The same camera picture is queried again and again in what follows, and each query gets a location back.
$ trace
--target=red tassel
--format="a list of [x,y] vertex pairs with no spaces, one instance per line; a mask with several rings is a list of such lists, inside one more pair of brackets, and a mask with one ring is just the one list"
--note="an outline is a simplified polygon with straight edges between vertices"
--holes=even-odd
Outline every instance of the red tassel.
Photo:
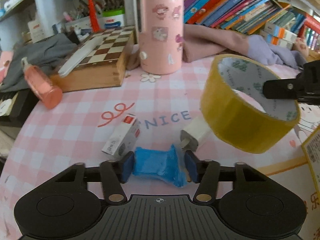
[[90,22],[92,26],[92,31],[98,32],[100,31],[100,26],[97,20],[96,16],[96,9],[94,8],[93,0],[88,0],[89,1],[89,16],[90,16]]
[[93,32],[100,31],[100,26],[98,24],[96,9],[94,8],[93,0],[89,0],[89,15]]

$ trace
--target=yellow tape roll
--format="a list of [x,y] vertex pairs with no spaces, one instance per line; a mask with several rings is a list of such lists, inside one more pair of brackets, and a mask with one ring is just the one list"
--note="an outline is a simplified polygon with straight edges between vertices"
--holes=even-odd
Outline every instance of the yellow tape roll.
[[[250,153],[263,153],[276,144],[300,120],[295,100],[266,99],[266,80],[280,79],[264,65],[233,54],[216,56],[212,62],[201,112],[222,141]],[[235,90],[255,99],[265,113],[244,101]]]

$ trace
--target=gray fabric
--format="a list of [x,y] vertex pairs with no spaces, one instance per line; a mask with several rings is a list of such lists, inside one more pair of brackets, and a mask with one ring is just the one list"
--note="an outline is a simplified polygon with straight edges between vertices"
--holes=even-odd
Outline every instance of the gray fabric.
[[40,67],[45,74],[49,75],[58,66],[59,62],[75,47],[76,44],[72,43],[65,34],[60,33],[47,41],[29,44],[17,49],[14,52],[8,74],[0,87],[0,92],[11,92],[29,88],[21,67],[21,59],[23,57],[27,57],[31,65]]
[[307,63],[300,52],[268,44],[260,35],[250,35],[248,41],[249,51],[247,56],[263,65],[280,64],[300,69]]

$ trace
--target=table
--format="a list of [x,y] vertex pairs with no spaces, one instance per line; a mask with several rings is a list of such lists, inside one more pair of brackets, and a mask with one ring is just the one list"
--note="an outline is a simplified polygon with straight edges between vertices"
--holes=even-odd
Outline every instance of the table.
[[[73,163],[84,162],[90,167],[108,159],[101,149],[121,122],[124,111],[140,120],[141,135],[136,146],[168,150],[172,143],[178,143],[180,130],[200,114],[199,100],[212,60],[213,57],[208,57],[183,63],[180,71],[162,77],[138,68],[126,75],[122,87],[66,93],[51,111],[38,103],[22,127],[0,178],[0,239],[20,237],[13,208],[24,194]],[[297,73],[281,65],[269,68],[282,78]],[[319,107],[314,106],[313,111],[317,111],[320,122]],[[254,155],[211,134],[196,155],[229,166],[237,161],[246,162],[298,194],[308,208],[300,235],[305,240],[319,239],[320,204],[300,144],[292,130],[266,153]],[[131,176],[123,188],[127,196],[190,194],[192,197],[197,185],[190,183],[176,188],[162,181]],[[102,197],[97,183],[90,184],[89,189]],[[220,183],[218,197],[230,190],[231,183]]]

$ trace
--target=pink canister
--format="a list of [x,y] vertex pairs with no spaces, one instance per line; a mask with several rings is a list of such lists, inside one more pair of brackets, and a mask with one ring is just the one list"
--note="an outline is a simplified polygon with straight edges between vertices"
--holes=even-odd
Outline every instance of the pink canister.
[[140,0],[141,67],[166,75],[181,68],[183,50],[183,0]]

